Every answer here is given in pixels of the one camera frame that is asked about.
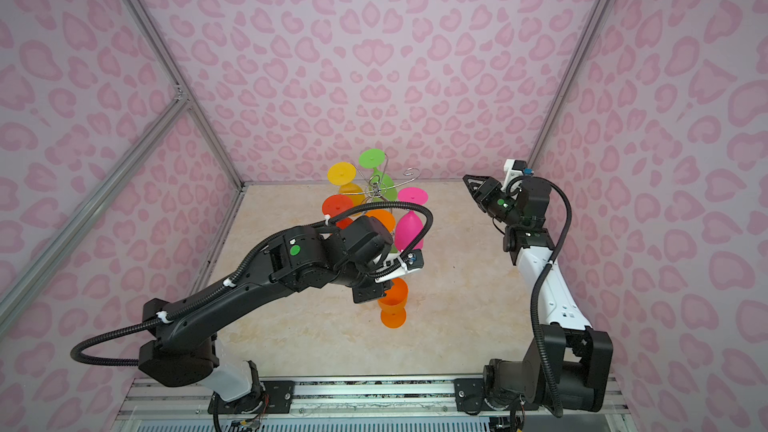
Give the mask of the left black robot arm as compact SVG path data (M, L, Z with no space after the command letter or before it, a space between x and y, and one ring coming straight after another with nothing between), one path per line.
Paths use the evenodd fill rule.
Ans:
M423 254L392 253L393 238L376 218L360 216L339 228L331 223L295 226L255 246L230 276L169 303L153 299L144 315L160 323L139 352L138 368L166 387L199 384L231 410L254 410L265 391L252 361L227 356L217 333L255 309L308 288L348 287L356 304L380 299L398 277L419 271Z

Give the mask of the orange wine glass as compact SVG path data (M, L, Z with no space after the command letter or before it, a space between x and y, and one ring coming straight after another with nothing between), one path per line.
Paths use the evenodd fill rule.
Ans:
M385 209L376 209L365 212L363 217L373 233L384 237L390 243L394 242L393 232L396 226L396 219L391 212Z
M409 288L401 278L392 280L392 287L386 291L385 296L378 300L381 309L380 320L390 329L401 327L407 319L406 304Z

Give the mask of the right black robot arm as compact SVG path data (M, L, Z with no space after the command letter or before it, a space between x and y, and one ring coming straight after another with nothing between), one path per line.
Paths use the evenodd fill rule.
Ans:
M523 360L493 359L485 366L486 403L501 410L543 407L556 417L567 410L600 411L613 343L580 311L559 268L573 213L566 213L557 238L546 227L546 213L551 195L563 190L527 174L507 183L465 175L463 182L480 210L503 223L503 249L530 287L533 339Z

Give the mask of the pink wine glass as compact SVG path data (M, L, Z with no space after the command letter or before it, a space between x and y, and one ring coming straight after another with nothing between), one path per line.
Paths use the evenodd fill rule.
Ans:
M418 187L407 187L398 192L398 200L418 205L425 205L429 199L426 191ZM394 245L398 251L403 251L416 237L423 225L421 218L414 211L408 211L397 221L395 227Z

